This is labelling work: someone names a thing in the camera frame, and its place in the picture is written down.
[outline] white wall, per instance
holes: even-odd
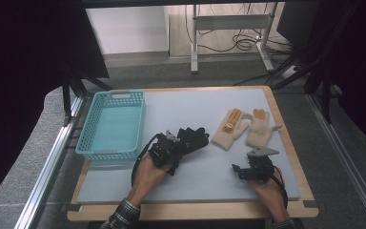
[[[103,54],[168,50],[164,7],[87,9]]]

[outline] plaid shirt sleeve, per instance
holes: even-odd
[[[292,219],[273,223],[273,229],[296,229],[295,222]]]
[[[140,213],[139,208],[124,198],[100,229],[131,229],[138,222]]]

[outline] white work glove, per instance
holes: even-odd
[[[263,146],[266,147],[267,143],[272,137],[274,131],[277,131],[282,125],[275,125],[272,128],[269,127],[270,114],[263,109],[254,109],[254,115],[247,114],[252,121],[249,135],[246,138],[246,143],[252,147]]]
[[[218,147],[228,151],[243,132],[249,127],[249,123],[245,122],[239,126],[243,112],[239,109],[228,111],[225,118],[213,136],[212,143]]]

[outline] blue plastic basket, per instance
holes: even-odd
[[[144,116],[142,91],[96,93],[75,152],[88,160],[135,160]]]

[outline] aluminum rail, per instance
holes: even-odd
[[[347,175],[349,176],[351,182],[355,186],[355,189],[361,198],[363,204],[366,207],[366,182],[364,181],[363,177],[361,176],[360,172],[358,171],[357,167],[353,163],[353,160],[350,158],[349,154],[347,153],[346,148],[344,147],[343,143],[341,142],[340,138],[338,137],[336,130],[331,124],[328,124],[325,117],[320,112],[320,105],[315,97],[307,94],[307,99],[309,100],[317,119],[320,125],[323,128],[323,131],[329,138],[332,143],[332,146],[335,149],[335,152],[343,165],[344,169],[346,170]]]
[[[71,106],[71,114],[72,116],[76,116],[82,106],[83,99],[77,97]],[[71,134],[71,130],[73,124],[75,123],[75,118],[72,119],[71,123],[65,127],[62,127],[57,139],[55,140],[50,154],[44,164],[44,167],[31,191],[28,201],[26,202],[25,207],[23,208],[22,214],[19,217],[14,228],[29,228],[34,219],[34,216],[40,206],[41,199],[43,198],[47,186],[51,181],[52,174],[54,173],[55,167],[58,163],[58,160],[63,152],[67,139]]]

